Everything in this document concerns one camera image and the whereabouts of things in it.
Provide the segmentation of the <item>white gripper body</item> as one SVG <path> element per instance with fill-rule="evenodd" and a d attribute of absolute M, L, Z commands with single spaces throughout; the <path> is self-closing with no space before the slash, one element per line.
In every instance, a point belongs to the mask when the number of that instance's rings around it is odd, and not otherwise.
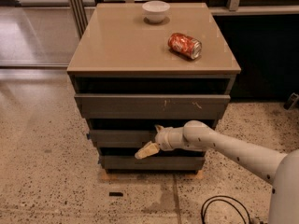
<path fill-rule="evenodd" d="M 155 142 L 162 151 L 171 151 L 174 149 L 185 148 L 187 141 L 183 135 L 183 128 L 164 127 L 156 133 Z"/>

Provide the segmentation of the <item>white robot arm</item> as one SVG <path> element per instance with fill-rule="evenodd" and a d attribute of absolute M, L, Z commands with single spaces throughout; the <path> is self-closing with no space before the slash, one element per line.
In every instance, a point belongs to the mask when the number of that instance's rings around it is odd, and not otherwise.
<path fill-rule="evenodd" d="M 299 224 L 299 150 L 286 154 L 217 133 L 197 120 L 179 128 L 156 127 L 153 142 L 140 148 L 139 160 L 159 151 L 213 148 L 272 186 L 268 224 Z"/>

